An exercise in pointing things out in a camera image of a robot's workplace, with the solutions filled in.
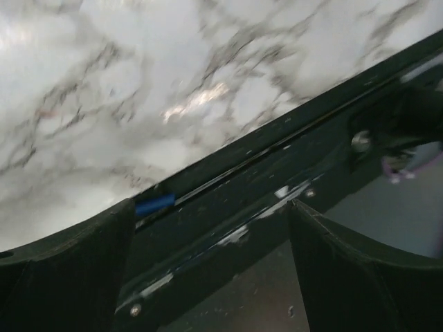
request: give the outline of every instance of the blue plastic piece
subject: blue plastic piece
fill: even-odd
[[[169,194],[162,197],[158,197],[157,199],[151,199],[148,201],[141,202],[136,204],[136,215],[137,216],[147,216],[155,211],[159,211],[163,208],[167,208],[168,206],[172,206],[175,204],[175,195]]]

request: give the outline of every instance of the black frame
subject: black frame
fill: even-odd
[[[377,103],[402,88],[401,77],[441,53],[443,31],[138,195],[179,199],[138,222],[114,330],[154,331],[285,241],[278,210],[258,218],[281,201],[281,187],[309,182],[316,195],[303,199],[324,212],[379,176],[377,158],[355,158],[352,136],[382,116]],[[245,229],[238,242],[223,242]],[[142,309],[132,317],[135,304]]]

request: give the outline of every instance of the white marble surface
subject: white marble surface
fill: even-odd
[[[443,28],[442,0],[0,0],[0,251]]]

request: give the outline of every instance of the white scratch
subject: white scratch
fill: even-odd
[[[288,193],[289,193],[289,186],[285,185],[283,188],[277,190],[274,194],[277,196],[278,199],[282,199],[286,197]]]
[[[226,246],[230,243],[237,243],[240,239],[248,232],[248,226],[243,225],[242,227],[236,229],[234,232],[230,233],[227,237],[224,237],[217,242],[218,246]]]
[[[152,293],[155,293],[160,288],[164,287],[166,284],[168,284],[174,275],[172,273],[167,274],[163,278],[157,280],[156,282],[153,282],[150,284],[147,288],[143,289],[141,292],[137,294],[133,294],[130,297],[128,297],[121,305],[119,305],[116,309],[116,313],[126,305],[135,302],[136,300],[140,299],[142,297],[145,299],[146,297],[150,296]]]
[[[436,57],[434,57],[433,59],[425,62],[424,64],[422,64],[421,66],[418,66],[417,68],[411,70],[409,73],[403,75],[400,80],[403,83],[409,82],[411,80],[413,80],[414,78],[416,78],[417,76],[421,75],[422,73],[424,73],[425,71],[428,71],[429,69],[439,65],[443,63],[443,53],[437,55]]]
[[[286,205],[289,201],[299,197],[309,186],[311,185],[310,181],[304,181],[299,184],[297,187],[293,188],[288,195],[286,195],[280,202],[266,209],[263,213],[261,213],[257,219],[267,218],[274,214],[275,211],[279,210],[283,206]]]
[[[325,175],[325,173],[320,174],[319,176],[317,176],[316,178],[314,178],[314,179],[312,180],[312,182],[315,182],[315,181],[317,181],[317,180],[320,180],[321,177],[322,177],[323,175]]]
[[[143,289],[140,292],[140,296],[141,297],[150,296],[152,293],[154,293],[158,289],[162,288],[164,285],[168,284],[172,280],[173,277],[174,277],[174,275],[172,273],[169,273],[168,275],[164,276],[160,280],[157,280],[156,282],[154,282],[153,284],[151,284],[147,288]]]

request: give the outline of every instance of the purple cable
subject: purple cable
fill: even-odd
[[[431,159],[427,163],[424,163],[423,165],[421,165],[415,169],[412,169],[411,171],[407,171],[406,174],[416,175],[417,173],[420,173],[421,171],[425,170],[426,168],[435,165],[437,163],[437,161],[439,161],[442,157],[443,157],[443,152],[439,153],[435,158]],[[383,168],[383,173],[388,178],[392,179],[392,178],[405,178],[406,177],[405,173],[394,173],[392,171],[392,169],[389,167],[385,158],[381,159],[381,167]]]

